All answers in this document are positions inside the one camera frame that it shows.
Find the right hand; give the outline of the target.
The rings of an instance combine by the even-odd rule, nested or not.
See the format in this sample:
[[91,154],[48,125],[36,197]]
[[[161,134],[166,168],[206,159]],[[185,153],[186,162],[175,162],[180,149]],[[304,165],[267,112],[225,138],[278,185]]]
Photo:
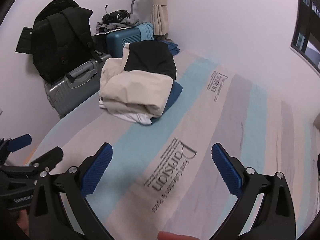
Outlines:
[[178,234],[170,233],[166,231],[160,231],[157,235],[157,239],[158,240],[199,240],[196,237],[178,235]]

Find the left hand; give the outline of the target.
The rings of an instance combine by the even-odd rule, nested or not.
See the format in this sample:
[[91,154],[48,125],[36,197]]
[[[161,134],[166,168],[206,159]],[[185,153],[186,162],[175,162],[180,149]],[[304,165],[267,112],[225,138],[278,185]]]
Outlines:
[[29,235],[29,220],[26,210],[20,210],[19,217],[16,220],[17,225],[28,236]]

